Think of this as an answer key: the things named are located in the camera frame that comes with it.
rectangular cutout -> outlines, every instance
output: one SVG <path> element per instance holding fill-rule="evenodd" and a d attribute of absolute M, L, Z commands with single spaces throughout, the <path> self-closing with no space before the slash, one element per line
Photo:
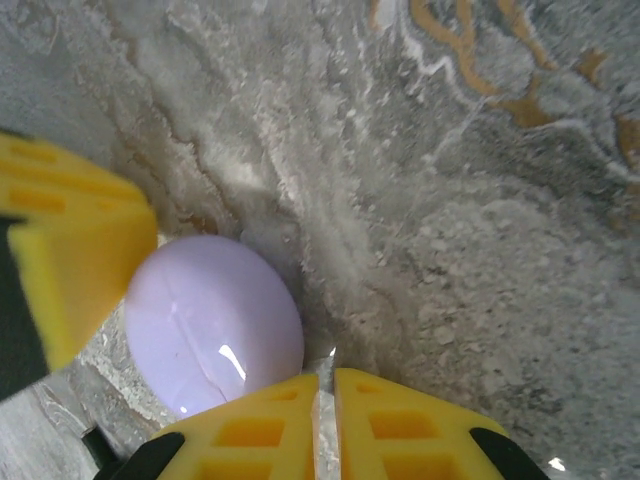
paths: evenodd
<path fill-rule="evenodd" d="M 229 420 L 213 442 L 216 447 L 277 447 L 284 420 L 280 418 L 236 418 Z"/>
<path fill-rule="evenodd" d="M 289 390 L 288 392 L 282 392 L 274 395 L 272 398 L 270 398 L 270 400 L 286 402 L 295 400 L 296 398 L 298 398 L 298 392 L 296 392 L 295 390 Z"/>
<path fill-rule="evenodd" d="M 53 164 L 56 162 L 56 156 L 48 148 L 42 148 L 37 145 L 29 145 L 24 143 L 14 143 L 9 147 L 9 151 L 14 155 L 26 158 L 29 160 L 36 160 L 42 163 Z"/>
<path fill-rule="evenodd" d="M 98 207 L 98 210 L 101 210 L 103 212 L 110 212 L 112 210 L 114 210 L 118 205 L 115 202 L 110 202 L 108 200 L 98 200 L 96 202 L 96 207 Z"/>
<path fill-rule="evenodd" d="M 9 203 L 14 207 L 46 213 L 64 213 L 67 208 L 65 199 L 59 195 L 21 188 L 9 190 Z"/>
<path fill-rule="evenodd" d="M 367 383 L 359 383 L 356 385 L 356 390 L 359 393 L 380 393 L 381 390 L 378 387 L 374 387 L 373 385 L 369 385 Z"/>
<path fill-rule="evenodd" d="M 469 480 L 446 454 L 389 455 L 382 462 L 389 480 Z"/>
<path fill-rule="evenodd" d="M 438 430 L 421 412 L 411 410 L 386 410 L 369 415 L 373 436 L 378 440 L 388 438 L 434 438 Z"/>
<path fill-rule="evenodd" d="M 271 465 L 247 462 L 207 462 L 197 480 L 269 480 Z"/>

stone surface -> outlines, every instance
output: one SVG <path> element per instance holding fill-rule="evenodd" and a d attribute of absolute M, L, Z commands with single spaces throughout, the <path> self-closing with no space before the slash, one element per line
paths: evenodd
<path fill-rule="evenodd" d="M 0 123 L 133 179 L 168 236 L 259 251 L 309 361 L 487 413 L 555 478 L 634 478 L 638 24 L 635 0 L 10 0 Z M 78 396 L 116 434 L 129 405 L 134 444 L 168 420 L 102 334 Z"/>

marble countertop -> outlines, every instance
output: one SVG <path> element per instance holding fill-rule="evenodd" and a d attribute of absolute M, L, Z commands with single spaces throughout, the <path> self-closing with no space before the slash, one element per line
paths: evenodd
<path fill-rule="evenodd" d="M 630 479 L 638 24 L 635 0 L 16 0 L 0 123 L 135 181 L 167 236 L 258 251 L 310 364 L 490 415 L 553 478 Z M 1 476 L 90 478 L 73 429 L 128 452 L 171 421 L 119 318 L 0 406 Z"/>

egg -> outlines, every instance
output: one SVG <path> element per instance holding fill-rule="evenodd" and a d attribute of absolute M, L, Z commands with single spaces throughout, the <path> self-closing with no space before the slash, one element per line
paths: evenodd
<path fill-rule="evenodd" d="M 166 244 L 140 266 L 124 303 L 133 360 L 185 418 L 300 373 L 302 323 L 266 261 L 224 237 Z"/>

yellow foam gripper pad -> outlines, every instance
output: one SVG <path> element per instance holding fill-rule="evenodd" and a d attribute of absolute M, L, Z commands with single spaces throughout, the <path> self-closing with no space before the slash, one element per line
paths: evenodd
<path fill-rule="evenodd" d="M 503 480 L 470 434 L 483 415 L 352 369 L 335 373 L 342 480 Z"/>
<path fill-rule="evenodd" d="M 71 361 L 156 248 L 132 183 L 0 133 L 0 400 Z"/>
<path fill-rule="evenodd" d="M 185 442 L 158 480 L 313 480 L 317 389 L 300 375 L 162 430 Z"/>

